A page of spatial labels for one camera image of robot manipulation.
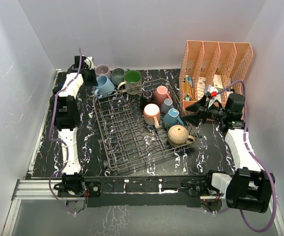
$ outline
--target wire dish rack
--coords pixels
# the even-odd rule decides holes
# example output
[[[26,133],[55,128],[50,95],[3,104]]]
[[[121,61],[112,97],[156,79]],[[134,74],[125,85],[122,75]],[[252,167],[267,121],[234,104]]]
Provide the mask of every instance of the wire dish rack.
[[[141,91],[155,92],[158,86],[168,88],[174,107],[184,115],[182,105],[169,82],[157,79],[144,82]],[[105,167],[117,174],[133,172],[154,161],[165,161],[175,157],[174,152],[183,151],[191,145],[185,144],[173,147],[169,144],[168,131],[162,125],[160,129],[144,122],[143,111],[140,109],[140,94],[129,95],[126,89],[114,91],[112,95],[98,99],[93,98],[103,145],[107,155]],[[190,135],[198,139],[192,124],[186,128]]]

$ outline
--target gray mug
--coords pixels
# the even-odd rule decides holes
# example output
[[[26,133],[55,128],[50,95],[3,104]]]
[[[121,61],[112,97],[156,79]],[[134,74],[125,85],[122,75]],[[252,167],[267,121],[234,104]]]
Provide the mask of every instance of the gray mug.
[[[165,115],[171,108],[174,108],[172,100],[170,98],[166,98],[160,106],[160,113]]]
[[[124,76],[128,71],[129,69],[123,70],[122,68],[115,68],[111,74],[112,83],[118,86],[121,82],[124,81]]]

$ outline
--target blue mug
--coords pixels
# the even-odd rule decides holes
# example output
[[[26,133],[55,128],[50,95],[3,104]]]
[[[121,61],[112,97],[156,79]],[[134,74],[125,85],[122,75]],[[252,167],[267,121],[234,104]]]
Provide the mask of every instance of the blue mug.
[[[163,117],[163,120],[162,120],[163,127],[165,127],[166,129],[169,129],[171,126],[174,126],[178,123],[185,126],[185,124],[179,117],[179,112],[176,109],[171,108]]]
[[[97,77],[98,86],[96,86],[95,95],[98,95],[98,98],[106,97],[113,93],[115,89],[114,84],[109,80],[105,75],[100,75]]]
[[[160,113],[166,114],[171,108],[174,108],[170,98],[166,98],[160,106]]]

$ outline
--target black marble surface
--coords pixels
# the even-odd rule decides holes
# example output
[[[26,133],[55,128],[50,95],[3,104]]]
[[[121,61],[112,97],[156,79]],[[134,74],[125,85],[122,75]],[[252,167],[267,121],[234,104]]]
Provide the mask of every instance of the black marble surface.
[[[179,69],[141,70],[142,79],[164,78],[173,87],[179,97]],[[66,74],[59,73],[56,84],[63,84]],[[81,86],[77,95],[77,105],[81,114],[81,124],[77,132],[77,148],[80,164],[86,177],[104,176],[106,160],[101,135],[93,108],[93,87]],[[52,112],[49,111],[42,137],[39,141],[33,172],[27,177],[49,178],[63,164],[61,145],[50,142],[47,137],[50,130]],[[195,175],[205,174],[209,170],[220,170],[228,173],[235,171],[228,145],[219,130],[218,122],[210,122],[196,128],[203,139],[196,142],[191,151],[175,153],[176,158],[161,163],[150,163],[132,175]]]

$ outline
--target cup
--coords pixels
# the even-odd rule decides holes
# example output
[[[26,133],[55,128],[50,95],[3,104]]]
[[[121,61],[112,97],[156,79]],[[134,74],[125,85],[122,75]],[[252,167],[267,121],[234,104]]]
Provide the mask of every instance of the cup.
[[[126,92],[130,95],[137,95],[140,93],[142,87],[142,77],[140,72],[130,70],[124,75],[124,81],[119,83],[118,90],[122,85],[126,85]]]
[[[183,144],[192,144],[194,141],[195,138],[189,135],[188,130],[179,124],[172,126],[168,131],[168,142],[173,147],[178,147]]]
[[[161,104],[164,102],[166,98],[169,98],[172,101],[171,96],[168,93],[168,89],[163,85],[159,86],[156,89],[154,97],[156,104],[159,106],[161,106]]]
[[[140,100],[140,109],[141,111],[144,110],[144,108],[148,105],[154,103],[153,100],[153,92],[146,90],[144,92],[142,92],[142,96],[141,96],[141,100]]]
[[[111,81],[114,85],[118,86],[124,81],[124,75],[129,69],[123,70],[122,68],[115,68],[111,73]]]
[[[159,129],[160,109],[156,104],[148,104],[144,108],[144,120],[149,125],[154,125]]]
[[[105,75],[100,75],[97,77],[98,86],[96,86],[95,95],[98,98],[106,97],[112,94],[113,90],[115,89],[111,80],[108,79]]]
[[[172,105],[172,100],[166,98],[160,106],[160,113],[165,115],[171,108],[174,108]]]
[[[95,68],[96,77],[105,75],[108,79],[111,79],[111,71],[107,65],[98,65]]]
[[[179,112],[176,109],[171,108],[163,117],[162,120],[163,127],[169,129],[170,127],[178,123],[180,123],[183,126],[185,125],[181,120],[181,118],[179,117]]]

